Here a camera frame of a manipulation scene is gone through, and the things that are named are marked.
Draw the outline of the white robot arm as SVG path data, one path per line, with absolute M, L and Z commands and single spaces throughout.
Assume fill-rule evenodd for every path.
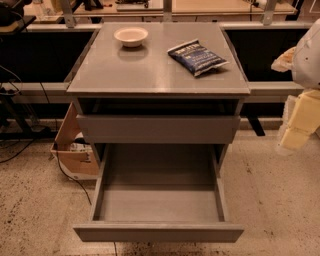
M 271 65 L 278 72 L 290 70 L 292 79 L 304 88 L 289 96 L 279 129 L 277 152 L 290 155 L 299 150 L 320 127 L 320 19 L 295 47 L 281 54 Z

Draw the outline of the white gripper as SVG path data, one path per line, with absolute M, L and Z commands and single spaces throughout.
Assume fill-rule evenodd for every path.
M 282 53 L 271 64 L 271 69 L 286 72 L 292 69 L 296 48 L 292 47 Z M 288 126 L 284 130 L 279 145 L 288 150 L 300 149 L 309 139 L 310 134 L 320 127 L 320 91 L 305 90 L 295 102 Z

